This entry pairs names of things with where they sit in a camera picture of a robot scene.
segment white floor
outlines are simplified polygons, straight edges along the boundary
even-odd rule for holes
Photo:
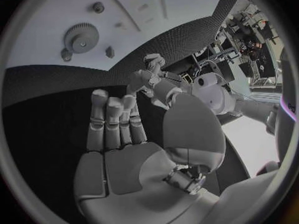
[[[267,162],[278,162],[275,137],[266,132],[263,123],[243,116],[222,128],[251,177],[255,177]]]

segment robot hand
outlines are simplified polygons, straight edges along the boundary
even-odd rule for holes
[[[136,97],[125,95],[119,99],[108,96],[104,90],[92,93],[87,149],[105,151],[146,142]]]

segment humanoid robot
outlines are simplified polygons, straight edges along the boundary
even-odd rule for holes
[[[159,54],[146,56],[145,64],[146,70],[132,74],[122,99],[109,97],[103,90],[92,93],[88,152],[82,156],[74,180],[81,213],[96,224],[192,224],[215,219],[214,212],[225,210],[223,200],[230,201],[230,207],[240,206],[234,200],[240,190],[250,205],[273,173],[235,184],[221,197],[202,187],[205,176],[221,165],[225,154],[225,136],[216,114],[245,114],[263,121],[272,132],[275,106],[229,94],[215,73],[189,84],[180,76],[162,72],[165,61]],[[147,140],[137,92],[167,110],[163,148]],[[261,179],[262,187],[249,197],[243,191],[256,179]]]

